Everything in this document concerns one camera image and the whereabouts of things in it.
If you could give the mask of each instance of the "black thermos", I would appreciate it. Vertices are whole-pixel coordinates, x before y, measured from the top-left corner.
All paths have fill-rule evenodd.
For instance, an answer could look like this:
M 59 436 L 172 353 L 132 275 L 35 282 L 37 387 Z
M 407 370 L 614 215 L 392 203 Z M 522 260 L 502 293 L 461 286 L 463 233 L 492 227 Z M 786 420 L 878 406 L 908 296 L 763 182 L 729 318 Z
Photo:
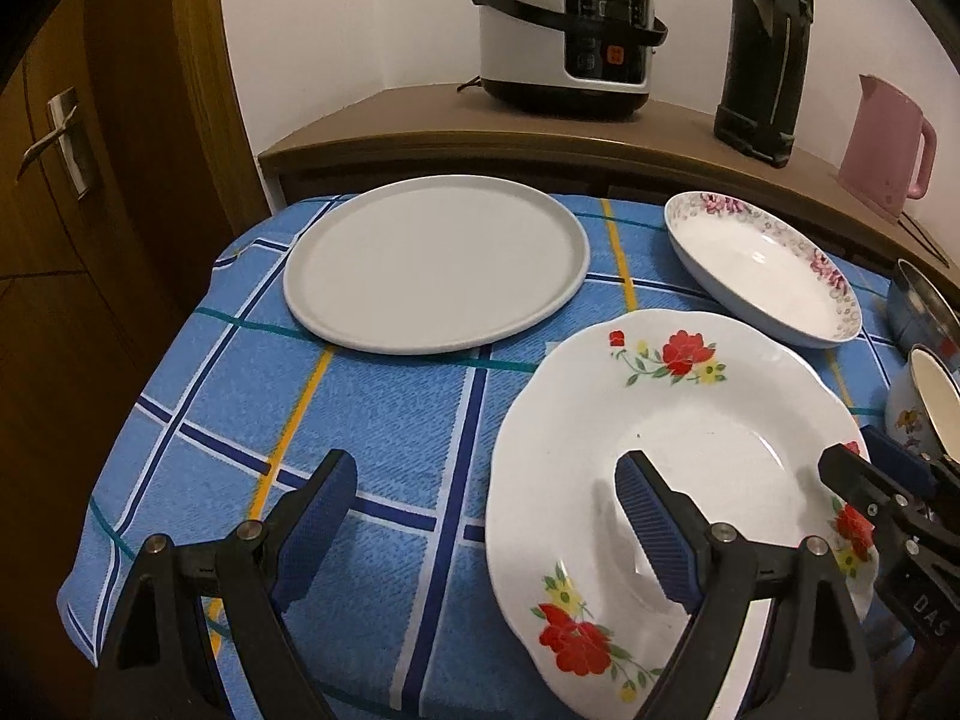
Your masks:
M 713 133 L 774 167 L 793 148 L 813 0 L 733 0 L 723 98 Z

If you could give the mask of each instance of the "blue gripper pad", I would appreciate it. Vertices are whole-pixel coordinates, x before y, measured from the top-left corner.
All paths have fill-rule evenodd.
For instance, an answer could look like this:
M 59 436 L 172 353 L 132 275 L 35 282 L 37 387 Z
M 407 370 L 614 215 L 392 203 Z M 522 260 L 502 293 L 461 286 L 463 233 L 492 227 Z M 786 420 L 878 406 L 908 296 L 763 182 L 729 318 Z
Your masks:
M 872 425 L 866 425 L 860 432 L 874 466 L 919 498 L 930 499 L 937 494 L 937 480 L 922 457 L 907 451 Z
M 704 598 L 697 581 L 696 557 L 664 503 L 629 455 L 616 462 L 613 485 L 664 594 L 671 601 L 683 604 L 688 614 L 695 613 Z
M 304 513 L 277 554 L 277 582 L 271 598 L 280 611 L 286 611 L 291 603 L 304 597 L 310 589 L 313 578 L 320 570 L 320 563 L 356 498 L 356 492 L 356 461 L 344 452 L 313 500 L 306 504 Z M 294 490 L 286 495 L 301 493 L 306 493 L 306 490 Z

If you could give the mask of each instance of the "rice cooker handle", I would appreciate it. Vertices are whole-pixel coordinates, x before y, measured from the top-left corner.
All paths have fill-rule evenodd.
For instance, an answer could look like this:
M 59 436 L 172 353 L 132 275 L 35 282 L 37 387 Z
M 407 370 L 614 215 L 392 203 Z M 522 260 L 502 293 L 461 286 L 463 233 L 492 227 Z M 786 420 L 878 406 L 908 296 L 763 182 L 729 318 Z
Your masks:
M 642 29 L 621 22 L 599 22 L 572 13 L 558 13 L 520 0 L 472 0 L 522 22 L 534 23 L 576 37 L 592 37 L 620 45 L 659 46 L 666 40 L 666 24 L 654 18 L 653 29 Z

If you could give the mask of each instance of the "brown countertop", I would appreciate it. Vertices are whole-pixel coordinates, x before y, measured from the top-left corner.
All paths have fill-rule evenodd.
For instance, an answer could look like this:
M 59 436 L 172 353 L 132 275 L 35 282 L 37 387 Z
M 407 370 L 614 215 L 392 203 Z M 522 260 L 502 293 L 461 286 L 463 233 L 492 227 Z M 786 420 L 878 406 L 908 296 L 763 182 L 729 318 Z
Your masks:
M 960 303 L 960 271 L 922 228 L 880 218 L 837 184 L 826 160 L 794 148 L 778 170 L 721 143 L 712 127 L 708 114 L 656 100 L 626 122 L 589 122 L 531 116 L 481 89 L 458 94 L 454 84 L 438 84 L 380 92 L 301 127 L 259 159 L 267 175 L 281 178 L 482 158 L 574 167 L 608 187 L 654 179 L 724 191 L 875 261 L 907 258 Z

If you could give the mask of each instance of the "yellow stripe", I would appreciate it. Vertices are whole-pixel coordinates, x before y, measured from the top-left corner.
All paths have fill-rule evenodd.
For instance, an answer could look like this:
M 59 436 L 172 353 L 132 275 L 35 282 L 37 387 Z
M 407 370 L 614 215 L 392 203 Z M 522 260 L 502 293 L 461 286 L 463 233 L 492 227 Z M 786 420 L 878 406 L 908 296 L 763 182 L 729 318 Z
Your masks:
M 827 349 L 827 362 L 830 370 L 833 371 L 833 378 L 837 380 L 837 389 L 840 391 L 840 399 L 848 409 L 853 408 L 853 398 L 847 390 L 847 383 L 843 380 L 843 373 L 840 372 L 840 364 L 837 362 L 837 355 L 833 349 Z
M 296 428 L 299 428 L 299 423 L 301 423 L 301 420 L 304 418 L 306 408 L 310 405 L 310 400 L 313 398 L 314 392 L 317 391 L 317 386 L 320 386 L 320 379 L 323 379 L 323 374 L 329 367 L 330 360 L 333 359 L 333 349 L 333 346 L 325 346 L 325 348 L 323 348 L 323 354 L 320 355 L 320 360 L 317 361 L 313 373 L 311 373 L 310 378 L 307 379 L 304 390 L 301 391 L 301 396 L 299 396 L 299 400 L 296 401 L 294 410 L 290 413 L 290 416 L 288 416 L 287 423 L 283 426 L 283 432 L 280 433 L 280 440 L 277 442 L 277 446 L 274 448 L 274 451 L 270 453 L 270 458 L 267 460 L 270 470 L 260 477 L 256 484 L 256 490 L 253 490 L 253 499 L 251 500 L 250 507 L 247 509 L 247 519 L 261 519 L 263 506 L 267 502 L 267 493 L 270 493 L 270 488 L 272 488 L 272 485 L 277 480 L 277 474 L 280 473 L 283 456 L 286 454 L 294 434 L 296 434 Z M 208 617 L 211 620 L 215 620 L 222 608 L 224 608 L 224 602 L 219 598 L 214 598 L 210 602 Z M 216 631 L 211 631 L 210 645 L 213 647 L 213 656 L 215 658 L 220 651 L 220 645 L 222 643 L 220 634 Z
M 627 255 L 620 245 L 620 234 L 616 231 L 616 222 L 611 218 L 613 211 L 610 201 L 606 197 L 600 199 L 603 215 L 607 217 L 607 234 L 610 235 L 610 247 L 613 250 L 613 259 L 616 259 L 616 269 L 623 279 L 623 301 L 627 304 L 627 311 L 636 311 L 640 308 L 637 302 L 637 293 L 634 291 L 634 282 L 630 279 L 630 268 L 627 267 Z

